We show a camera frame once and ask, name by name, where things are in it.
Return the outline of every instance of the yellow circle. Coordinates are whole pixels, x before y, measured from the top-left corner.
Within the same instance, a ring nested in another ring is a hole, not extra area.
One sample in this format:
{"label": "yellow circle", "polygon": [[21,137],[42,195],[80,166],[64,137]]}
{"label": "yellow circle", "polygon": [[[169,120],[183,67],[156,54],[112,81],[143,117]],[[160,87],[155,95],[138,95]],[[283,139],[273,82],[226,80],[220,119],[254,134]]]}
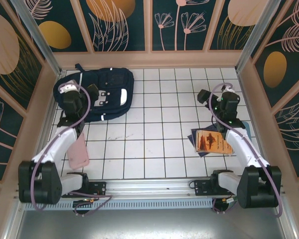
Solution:
{"label": "yellow circle", "polygon": [[128,18],[132,15],[135,9],[135,0],[86,0],[87,5],[89,6],[92,13],[103,21],[119,21],[120,18],[115,18],[115,8],[117,11],[122,10],[125,18]]}
{"label": "yellow circle", "polygon": [[20,55],[18,36],[10,23],[0,15],[0,74],[10,74]]}
{"label": "yellow circle", "polygon": [[67,29],[54,21],[45,21],[39,28],[49,46],[65,49],[71,45],[71,36]]}
{"label": "yellow circle", "polygon": [[237,26],[255,25],[268,0],[230,0],[228,18]]}
{"label": "yellow circle", "polygon": [[267,86],[274,88],[283,80],[287,69],[287,60],[283,53],[274,51],[266,59],[264,80]]}

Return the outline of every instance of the orange booklet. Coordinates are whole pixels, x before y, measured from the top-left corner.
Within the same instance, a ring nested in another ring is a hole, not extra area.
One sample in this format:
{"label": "orange booklet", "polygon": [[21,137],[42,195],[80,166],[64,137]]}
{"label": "orange booklet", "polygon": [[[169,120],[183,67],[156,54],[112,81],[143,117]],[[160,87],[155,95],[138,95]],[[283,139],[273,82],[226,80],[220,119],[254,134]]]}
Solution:
{"label": "orange booklet", "polygon": [[198,130],[196,132],[196,152],[232,154],[233,148],[221,133]]}

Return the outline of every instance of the backpack strap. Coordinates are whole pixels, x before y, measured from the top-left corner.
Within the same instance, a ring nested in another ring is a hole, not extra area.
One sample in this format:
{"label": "backpack strap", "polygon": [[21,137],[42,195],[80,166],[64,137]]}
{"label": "backpack strap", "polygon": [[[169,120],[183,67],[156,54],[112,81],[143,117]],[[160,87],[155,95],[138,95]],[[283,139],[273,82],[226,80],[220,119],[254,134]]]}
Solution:
{"label": "backpack strap", "polygon": [[85,70],[83,70],[82,66],[79,63],[75,64],[75,68],[78,69],[80,72],[85,72]]}

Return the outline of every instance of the dark teal wallpaper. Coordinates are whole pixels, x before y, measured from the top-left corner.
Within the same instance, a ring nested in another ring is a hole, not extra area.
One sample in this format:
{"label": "dark teal wallpaper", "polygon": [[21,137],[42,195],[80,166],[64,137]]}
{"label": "dark teal wallpaper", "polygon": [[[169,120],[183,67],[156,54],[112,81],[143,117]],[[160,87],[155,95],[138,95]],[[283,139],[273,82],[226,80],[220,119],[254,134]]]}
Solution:
{"label": "dark teal wallpaper", "polygon": [[95,51],[145,51],[143,0],[80,0]]}
{"label": "dark teal wallpaper", "polygon": [[24,2],[53,52],[87,52],[70,0]]}
{"label": "dark teal wallpaper", "polygon": [[299,0],[295,0],[255,63],[271,106],[299,80]]}
{"label": "dark teal wallpaper", "polygon": [[214,7],[214,0],[153,0],[152,50],[202,50]]}
{"label": "dark teal wallpaper", "polygon": [[275,117],[290,159],[299,177],[299,93]]}
{"label": "dark teal wallpaper", "polygon": [[285,2],[286,2],[286,0],[281,0],[281,2],[280,2],[280,4],[279,4],[279,7],[277,8],[277,10],[276,10],[276,12],[275,12],[273,18],[271,19],[270,23],[268,24],[268,26],[267,26],[265,32],[263,33],[262,37],[259,39],[259,42],[258,42],[258,44],[256,45],[254,51],[251,53],[251,57],[252,57],[252,58],[254,57],[254,55],[256,54],[256,52],[258,51],[260,45],[261,45],[262,42],[263,42],[263,38],[267,35],[268,31],[270,30],[271,26],[273,25],[274,21],[276,20],[277,15],[279,14],[281,8],[284,6]]}
{"label": "dark teal wallpaper", "polygon": [[210,50],[242,50],[266,0],[225,0]]}
{"label": "dark teal wallpaper", "polygon": [[0,86],[27,109],[41,64],[0,4]]}
{"label": "dark teal wallpaper", "polygon": [[0,180],[9,161],[23,117],[0,98]]}

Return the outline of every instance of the black backpack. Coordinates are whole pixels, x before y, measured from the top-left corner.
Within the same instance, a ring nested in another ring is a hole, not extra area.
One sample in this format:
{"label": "black backpack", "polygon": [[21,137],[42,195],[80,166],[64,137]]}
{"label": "black backpack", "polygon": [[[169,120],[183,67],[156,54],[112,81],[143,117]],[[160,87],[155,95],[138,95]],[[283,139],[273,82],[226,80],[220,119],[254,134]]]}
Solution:
{"label": "black backpack", "polygon": [[93,84],[99,90],[97,101],[94,101],[90,95],[91,109],[85,122],[112,120],[124,115],[130,109],[134,88],[134,77],[131,71],[126,68],[84,71],[79,64],[76,64],[75,67],[81,72],[68,75],[54,85],[53,95],[61,108],[62,101],[58,87],[63,83],[75,80],[86,90]]}

